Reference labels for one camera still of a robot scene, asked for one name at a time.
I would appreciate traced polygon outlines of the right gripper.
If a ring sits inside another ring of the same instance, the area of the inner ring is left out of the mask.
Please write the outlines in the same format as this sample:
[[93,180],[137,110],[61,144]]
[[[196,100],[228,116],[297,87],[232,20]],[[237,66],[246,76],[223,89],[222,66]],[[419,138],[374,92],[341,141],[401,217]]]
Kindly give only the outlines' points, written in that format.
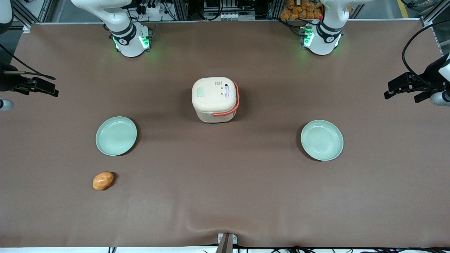
[[22,77],[19,75],[6,75],[4,71],[18,71],[18,69],[6,62],[0,62],[0,91],[11,91],[15,88],[15,92],[28,96],[30,93],[44,93],[53,97],[58,97],[59,91],[55,85],[41,78],[32,78],[31,87],[16,86],[21,83]]

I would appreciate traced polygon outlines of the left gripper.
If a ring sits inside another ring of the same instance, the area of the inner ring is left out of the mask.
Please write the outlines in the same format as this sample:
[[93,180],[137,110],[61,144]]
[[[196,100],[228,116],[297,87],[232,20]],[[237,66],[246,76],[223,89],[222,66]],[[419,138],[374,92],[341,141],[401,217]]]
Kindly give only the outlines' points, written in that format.
[[384,92],[384,98],[390,99],[401,93],[420,92],[414,96],[415,103],[429,99],[434,93],[449,92],[449,54],[445,54],[429,64],[424,72],[418,75],[422,80],[413,78],[412,89],[411,74],[405,72],[388,82],[388,91]]

